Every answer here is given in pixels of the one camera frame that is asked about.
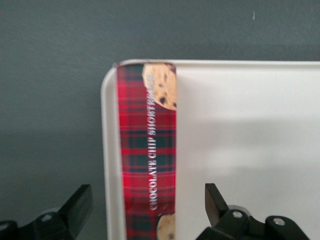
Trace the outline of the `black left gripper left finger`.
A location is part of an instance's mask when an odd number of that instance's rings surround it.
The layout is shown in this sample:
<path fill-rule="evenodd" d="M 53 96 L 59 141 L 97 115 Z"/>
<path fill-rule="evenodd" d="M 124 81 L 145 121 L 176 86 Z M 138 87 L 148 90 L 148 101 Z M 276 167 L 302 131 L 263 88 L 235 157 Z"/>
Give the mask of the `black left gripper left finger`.
<path fill-rule="evenodd" d="M 24 226 L 14 220 L 0 222 L 2 240 L 75 240 L 93 210 L 92 187 L 81 185 L 58 211 L 39 215 Z"/>

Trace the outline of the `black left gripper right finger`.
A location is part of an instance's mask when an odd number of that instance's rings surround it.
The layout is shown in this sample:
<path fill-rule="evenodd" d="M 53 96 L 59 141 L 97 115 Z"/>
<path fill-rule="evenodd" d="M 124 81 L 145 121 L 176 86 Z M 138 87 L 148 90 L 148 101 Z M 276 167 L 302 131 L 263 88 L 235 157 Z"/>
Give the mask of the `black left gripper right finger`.
<path fill-rule="evenodd" d="M 210 226 L 198 240 L 308 240 L 290 218 L 271 215 L 256 220 L 244 207 L 228 205 L 214 183 L 205 184 L 205 211 Z"/>

